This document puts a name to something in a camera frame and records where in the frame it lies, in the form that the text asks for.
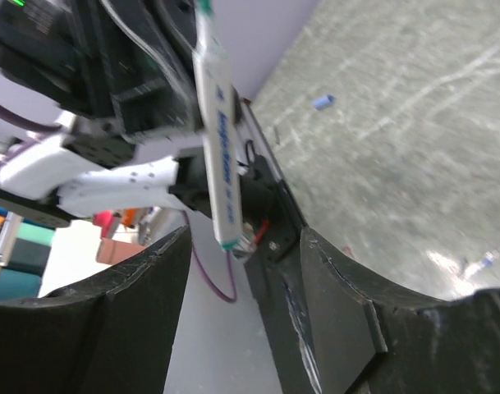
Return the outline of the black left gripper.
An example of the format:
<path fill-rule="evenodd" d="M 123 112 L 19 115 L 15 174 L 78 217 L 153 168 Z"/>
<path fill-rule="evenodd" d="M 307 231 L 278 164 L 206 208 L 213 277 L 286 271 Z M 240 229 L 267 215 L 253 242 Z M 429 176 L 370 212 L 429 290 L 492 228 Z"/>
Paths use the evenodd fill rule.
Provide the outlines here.
<path fill-rule="evenodd" d="M 109 133 L 175 135 L 203 122 L 190 1 L 0 1 L 0 70 Z"/>

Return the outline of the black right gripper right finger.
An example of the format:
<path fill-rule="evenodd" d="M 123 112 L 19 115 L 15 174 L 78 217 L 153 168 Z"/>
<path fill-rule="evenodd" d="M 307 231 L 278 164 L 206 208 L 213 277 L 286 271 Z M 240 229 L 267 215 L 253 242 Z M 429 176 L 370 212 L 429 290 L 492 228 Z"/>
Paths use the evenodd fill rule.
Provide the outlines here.
<path fill-rule="evenodd" d="M 422 295 L 308 227 L 300 262 L 324 392 L 500 393 L 500 289 Z"/>

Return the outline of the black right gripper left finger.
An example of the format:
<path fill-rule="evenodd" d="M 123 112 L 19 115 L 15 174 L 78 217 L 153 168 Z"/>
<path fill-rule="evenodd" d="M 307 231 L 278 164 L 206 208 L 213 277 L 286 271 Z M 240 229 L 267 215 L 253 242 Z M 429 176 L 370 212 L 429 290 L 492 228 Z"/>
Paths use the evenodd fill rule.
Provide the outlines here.
<path fill-rule="evenodd" d="M 163 392 L 190 255 L 184 226 L 45 297 L 0 302 L 0 393 Z"/>

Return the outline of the white marker green end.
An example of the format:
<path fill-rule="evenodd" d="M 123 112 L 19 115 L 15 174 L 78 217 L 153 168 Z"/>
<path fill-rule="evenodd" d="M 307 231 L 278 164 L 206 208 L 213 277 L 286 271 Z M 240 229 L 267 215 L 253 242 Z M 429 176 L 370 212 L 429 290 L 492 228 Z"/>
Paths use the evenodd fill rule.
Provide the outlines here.
<path fill-rule="evenodd" d="M 210 1 L 196 3 L 195 23 L 193 67 L 204 123 L 204 158 L 213 230 L 222 249 L 232 250 L 242 237 L 242 221 L 231 64 L 218 39 Z"/>

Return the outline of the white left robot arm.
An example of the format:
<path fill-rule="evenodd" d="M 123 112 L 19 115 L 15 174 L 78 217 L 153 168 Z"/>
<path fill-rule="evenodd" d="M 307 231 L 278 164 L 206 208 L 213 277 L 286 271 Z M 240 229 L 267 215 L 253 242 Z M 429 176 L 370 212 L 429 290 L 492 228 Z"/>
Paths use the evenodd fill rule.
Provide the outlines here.
<path fill-rule="evenodd" d="M 61 218 L 162 204 L 177 165 L 133 159 L 202 129 L 196 41 L 192 1 L 0 1 L 0 72 L 63 111 L 0 163 L 0 200 Z"/>

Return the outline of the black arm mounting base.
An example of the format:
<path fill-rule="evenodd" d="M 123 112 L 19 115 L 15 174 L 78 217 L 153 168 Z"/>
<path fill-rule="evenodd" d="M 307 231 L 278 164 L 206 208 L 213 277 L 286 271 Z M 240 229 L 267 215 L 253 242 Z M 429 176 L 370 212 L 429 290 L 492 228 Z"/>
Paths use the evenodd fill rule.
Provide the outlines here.
<path fill-rule="evenodd" d="M 282 391 L 320 393 L 304 285 L 300 231 L 305 219 L 291 194 L 256 115 L 241 105 L 243 218 L 255 227 L 256 247 L 245 262 Z"/>

